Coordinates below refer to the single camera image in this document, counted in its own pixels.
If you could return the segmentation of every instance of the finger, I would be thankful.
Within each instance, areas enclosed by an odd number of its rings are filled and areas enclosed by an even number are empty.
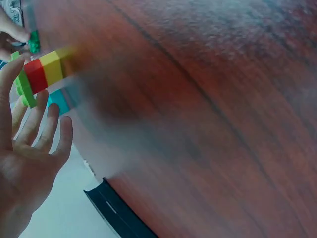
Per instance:
[[[57,170],[66,163],[69,158],[71,145],[73,143],[73,125],[70,117],[63,117],[60,122],[60,140],[56,151],[53,153],[53,163]]]
[[[21,133],[16,139],[17,142],[32,145],[38,135],[40,124],[48,101],[49,93],[44,90],[37,94],[37,106],[33,108],[27,118]]]
[[[24,65],[24,58],[19,57],[8,63],[0,71],[0,147],[12,148],[12,116],[10,90]]]
[[[24,118],[25,112],[28,108],[23,105],[22,97],[19,97],[12,109],[12,139],[15,137],[21,126],[22,119]]]
[[[20,42],[27,42],[30,38],[30,33],[22,26],[14,24],[2,8],[0,11],[0,31],[8,33]]]
[[[35,148],[42,150],[45,153],[48,153],[50,151],[58,124],[58,116],[58,105],[51,104],[48,109],[46,126],[41,134],[38,143],[35,145]]]

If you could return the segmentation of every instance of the building block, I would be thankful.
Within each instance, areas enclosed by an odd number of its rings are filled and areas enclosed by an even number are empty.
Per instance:
[[[48,87],[44,69],[39,59],[24,65],[24,72],[29,80],[33,94],[41,92]]]
[[[50,106],[52,103],[55,103],[59,106],[59,115],[63,115],[70,110],[61,90],[57,90],[49,95],[48,106]]]
[[[39,58],[44,69],[45,78],[48,86],[55,84],[64,79],[60,58],[56,51],[50,52]]]
[[[38,31],[31,32],[28,43],[29,43],[31,53],[37,53],[40,51],[40,40],[39,40]]]
[[[11,54],[11,59],[15,60],[16,58],[19,57],[19,51],[16,51]],[[22,96],[22,102],[25,106],[29,106],[31,108],[36,106],[36,100],[33,97],[33,93],[28,81],[28,78],[22,70],[17,78],[14,81],[14,84],[16,86],[16,92],[18,95]]]

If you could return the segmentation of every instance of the wood grain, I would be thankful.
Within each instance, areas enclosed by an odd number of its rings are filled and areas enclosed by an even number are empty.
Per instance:
[[[78,49],[77,148],[158,236],[317,236],[316,2],[25,2]]]

